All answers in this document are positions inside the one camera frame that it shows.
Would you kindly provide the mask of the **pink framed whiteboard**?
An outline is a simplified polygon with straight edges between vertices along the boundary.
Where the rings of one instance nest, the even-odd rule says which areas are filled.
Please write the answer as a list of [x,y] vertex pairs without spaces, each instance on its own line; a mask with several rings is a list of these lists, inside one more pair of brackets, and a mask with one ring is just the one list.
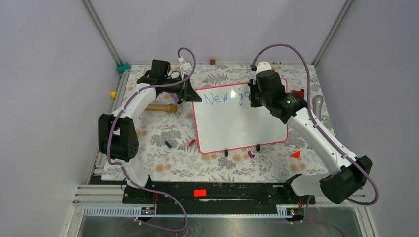
[[192,104],[199,151],[203,154],[282,143],[288,127],[265,107],[250,106],[243,83],[199,88]]

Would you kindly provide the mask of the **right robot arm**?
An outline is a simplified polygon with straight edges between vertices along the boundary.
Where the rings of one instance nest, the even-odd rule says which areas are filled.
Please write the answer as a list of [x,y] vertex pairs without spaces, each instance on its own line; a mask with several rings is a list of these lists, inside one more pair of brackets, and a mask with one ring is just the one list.
[[321,159],[329,174],[319,180],[320,190],[329,201],[341,204],[366,184],[373,164],[370,158],[357,156],[333,137],[313,116],[303,97],[285,91],[276,71],[256,72],[248,86],[251,106],[267,108],[272,116],[297,132]]

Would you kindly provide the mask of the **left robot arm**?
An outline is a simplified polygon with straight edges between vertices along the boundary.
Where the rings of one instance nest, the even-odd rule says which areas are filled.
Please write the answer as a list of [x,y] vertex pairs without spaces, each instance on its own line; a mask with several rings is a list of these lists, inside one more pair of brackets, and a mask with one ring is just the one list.
[[179,103],[202,101],[190,83],[195,67],[183,58],[179,60],[179,75],[175,78],[169,73],[169,62],[153,60],[151,69],[137,80],[135,92],[127,101],[98,120],[99,151],[107,156],[110,165],[121,168],[128,185],[136,188],[134,196],[142,203],[153,198],[153,190],[146,185],[149,175],[136,158],[139,141],[134,120],[161,93],[176,95]]

